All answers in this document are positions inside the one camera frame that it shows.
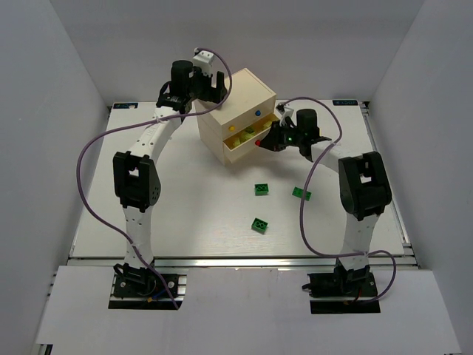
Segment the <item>green lego plate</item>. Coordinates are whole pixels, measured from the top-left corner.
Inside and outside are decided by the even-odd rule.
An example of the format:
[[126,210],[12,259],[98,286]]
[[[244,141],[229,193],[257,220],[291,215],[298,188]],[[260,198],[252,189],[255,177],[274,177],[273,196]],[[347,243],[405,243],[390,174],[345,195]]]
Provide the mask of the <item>green lego plate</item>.
[[311,192],[305,191],[304,189],[301,189],[297,186],[293,188],[292,195],[299,199],[302,199],[304,197],[306,201],[309,201],[311,198]]

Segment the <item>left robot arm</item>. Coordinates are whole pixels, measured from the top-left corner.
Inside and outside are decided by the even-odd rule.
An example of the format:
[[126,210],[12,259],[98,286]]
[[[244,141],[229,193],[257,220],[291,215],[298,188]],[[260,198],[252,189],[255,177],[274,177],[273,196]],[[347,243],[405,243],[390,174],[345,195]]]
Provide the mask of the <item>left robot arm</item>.
[[151,247],[152,208],[161,192],[156,162],[183,116],[190,113],[196,99],[219,104],[227,94],[223,72],[211,73],[213,54],[202,51],[191,61],[175,61],[171,79],[163,85],[148,125],[134,145],[112,159],[115,194],[126,220],[131,243],[126,247],[122,265],[114,269],[140,296],[152,294],[157,276],[149,270],[154,262]]

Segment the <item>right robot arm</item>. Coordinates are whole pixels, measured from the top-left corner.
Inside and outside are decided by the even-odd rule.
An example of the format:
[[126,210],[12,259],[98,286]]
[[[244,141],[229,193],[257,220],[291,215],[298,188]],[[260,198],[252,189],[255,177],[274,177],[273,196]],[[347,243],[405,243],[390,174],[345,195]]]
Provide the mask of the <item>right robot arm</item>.
[[276,109],[281,118],[271,124],[259,147],[273,152],[296,147],[314,166],[337,173],[340,200],[347,213],[343,245],[333,255],[333,271],[313,275],[302,288],[315,298],[359,298],[371,277],[369,252],[375,225],[392,201],[382,157],[378,152],[353,157],[322,136],[314,109],[295,111],[281,104]]

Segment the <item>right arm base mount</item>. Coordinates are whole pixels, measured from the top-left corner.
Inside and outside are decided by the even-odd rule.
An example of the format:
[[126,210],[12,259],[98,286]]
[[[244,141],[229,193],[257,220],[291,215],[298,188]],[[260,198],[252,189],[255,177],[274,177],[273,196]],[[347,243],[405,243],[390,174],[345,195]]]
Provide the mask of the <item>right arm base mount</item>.
[[310,313],[316,315],[380,314],[375,278],[369,266],[347,271],[337,265],[330,273],[308,274],[302,286],[310,300]]

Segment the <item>cream drawer cabinet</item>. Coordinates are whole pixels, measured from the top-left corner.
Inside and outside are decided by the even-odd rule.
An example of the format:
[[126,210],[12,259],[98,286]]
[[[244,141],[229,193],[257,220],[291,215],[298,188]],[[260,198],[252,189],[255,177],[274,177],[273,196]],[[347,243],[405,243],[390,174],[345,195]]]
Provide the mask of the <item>cream drawer cabinet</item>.
[[227,166],[232,163],[224,157],[221,126],[265,101],[275,101],[276,106],[276,93],[247,68],[234,73],[232,79],[226,78],[225,85],[232,88],[228,99],[220,108],[199,116],[197,125],[201,141]]

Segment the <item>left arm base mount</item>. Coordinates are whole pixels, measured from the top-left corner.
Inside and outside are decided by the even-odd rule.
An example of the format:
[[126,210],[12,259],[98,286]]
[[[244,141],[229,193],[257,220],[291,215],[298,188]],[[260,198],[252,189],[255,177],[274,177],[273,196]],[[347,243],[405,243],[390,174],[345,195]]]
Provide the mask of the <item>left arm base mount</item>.
[[117,263],[113,270],[108,309],[176,311],[183,302],[183,275],[161,274],[163,282],[148,268],[132,268],[128,263]]

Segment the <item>green lego brick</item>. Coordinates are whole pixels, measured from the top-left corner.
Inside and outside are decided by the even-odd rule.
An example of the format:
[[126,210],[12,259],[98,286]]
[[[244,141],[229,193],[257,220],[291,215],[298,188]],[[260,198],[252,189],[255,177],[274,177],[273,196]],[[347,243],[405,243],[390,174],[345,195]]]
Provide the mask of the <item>green lego brick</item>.
[[261,220],[257,217],[254,218],[252,224],[251,224],[251,229],[253,231],[256,231],[260,234],[264,234],[268,228],[268,223],[264,220]]
[[263,196],[269,193],[269,185],[267,183],[258,183],[254,185],[254,193],[256,196]]

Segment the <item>green and lime lego stack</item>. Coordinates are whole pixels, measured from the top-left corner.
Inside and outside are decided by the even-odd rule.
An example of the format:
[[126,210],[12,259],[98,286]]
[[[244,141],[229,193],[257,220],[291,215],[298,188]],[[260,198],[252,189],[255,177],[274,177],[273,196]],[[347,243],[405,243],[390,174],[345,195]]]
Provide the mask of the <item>green and lime lego stack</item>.
[[252,138],[252,135],[248,134],[248,133],[244,133],[240,136],[240,139],[242,141],[247,141],[248,139],[251,139]]

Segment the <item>green lego brick front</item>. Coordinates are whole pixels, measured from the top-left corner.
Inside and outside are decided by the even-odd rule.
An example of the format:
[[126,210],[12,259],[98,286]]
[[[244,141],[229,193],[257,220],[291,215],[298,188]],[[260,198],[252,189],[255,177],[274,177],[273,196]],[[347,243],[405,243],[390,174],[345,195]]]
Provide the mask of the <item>green lego brick front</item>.
[[251,229],[253,231],[256,231],[260,234],[264,234],[268,228],[268,223],[264,220],[261,220],[257,217],[254,218],[252,224],[251,224]]

